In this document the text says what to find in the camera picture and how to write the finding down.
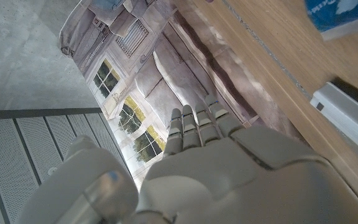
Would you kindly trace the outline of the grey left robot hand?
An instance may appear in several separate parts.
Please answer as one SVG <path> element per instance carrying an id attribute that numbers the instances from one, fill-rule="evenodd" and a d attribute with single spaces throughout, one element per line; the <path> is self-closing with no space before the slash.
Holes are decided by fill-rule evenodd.
<path id="1" fill-rule="evenodd" d="M 217 99 L 172 111 L 162 159 L 140 187 L 82 135 L 19 223 L 358 223 L 358 194 L 323 156 Z"/>

